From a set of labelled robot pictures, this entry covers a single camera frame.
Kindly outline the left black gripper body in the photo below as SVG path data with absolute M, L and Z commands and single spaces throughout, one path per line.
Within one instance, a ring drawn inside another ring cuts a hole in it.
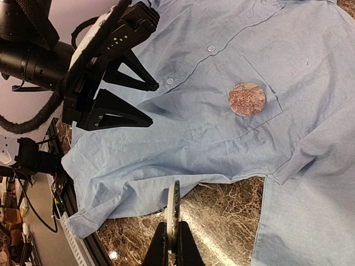
M 73 122 L 84 130 L 101 130 L 111 127 L 111 92 L 100 88 L 109 61 L 103 57 L 92 59 L 83 73 L 65 93 L 62 121 Z

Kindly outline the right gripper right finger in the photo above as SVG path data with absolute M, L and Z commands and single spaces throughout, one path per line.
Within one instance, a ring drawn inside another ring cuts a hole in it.
M 177 234 L 177 266 L 205 265 L 187 222 L 179 222 Z

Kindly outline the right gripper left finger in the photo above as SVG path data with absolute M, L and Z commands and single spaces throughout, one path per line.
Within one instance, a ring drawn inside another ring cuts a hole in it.
M 153 235 L 148 251 L 142 262 L 142 266 L 167 266 L 168 237 L 166 235 L 166 223 L 160 222 Z

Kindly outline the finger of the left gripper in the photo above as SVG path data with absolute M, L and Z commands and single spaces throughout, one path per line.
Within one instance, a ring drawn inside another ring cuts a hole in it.
M 90 112 L 83 119 L 83 129 L 87 131 L 152 124 L 149 116 L 106 89 L 99 90 Z
M 109 62 L 103 81 L 140 91 L 157 91 L 159 83 L 149 74 L 132 50 Z

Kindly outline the round floral brooch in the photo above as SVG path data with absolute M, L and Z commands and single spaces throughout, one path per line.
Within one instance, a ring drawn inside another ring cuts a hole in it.
M 180 181 L 175 181 L 168 191 L 165 209 L 166 237 L 170 262 L 176 265 L 178 252 L 178 232 L 180 222 Z

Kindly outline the round iridescent brooch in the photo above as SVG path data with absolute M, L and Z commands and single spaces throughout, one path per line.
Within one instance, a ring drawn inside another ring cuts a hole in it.
M 259 114 L 266 105 L 266 95 L 259 85 L 243 82 L 235 85 L 228 95 L 231 110 L 240 116 Z

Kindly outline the light blue shirt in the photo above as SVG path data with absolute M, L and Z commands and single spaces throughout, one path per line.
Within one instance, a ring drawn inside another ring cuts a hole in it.
M 150 1 L 157 31 L 136 47 L 159 82 L 110 90 L 153 119 L 147 129 L 83 132 L 62 164 L 79 238 L 108 218 L 153 213 L 180 181 L 265 178 L 253 265 L 354 264 L 354 19 L 336 1 Z M 231 89 L 266 105 L 235 114 Z

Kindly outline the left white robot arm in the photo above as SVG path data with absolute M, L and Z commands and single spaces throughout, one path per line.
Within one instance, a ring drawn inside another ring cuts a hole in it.
M 99 87 L 102 81 L 140 91 L 159 84 L 133 53 L 157 29 L 159 14 L 149 5 L 119 1 L 106 14 L 78 25 L 70 44 L 63 43 L 49 21 L 50 1 L 1 2 L 1 76 L 24 85 L 13 91 L 51 91 L 34 118 L 16 124 L 1 118 L 1 127 L 17 135 L 1 138 L 1 175 L 23 177 L 60 170 L 56 154 L 41 151 L 26 138 L 63 108 L 62 121 L 86 131 L 115 127 L 149 127 L 152 119 L 123 99 Z

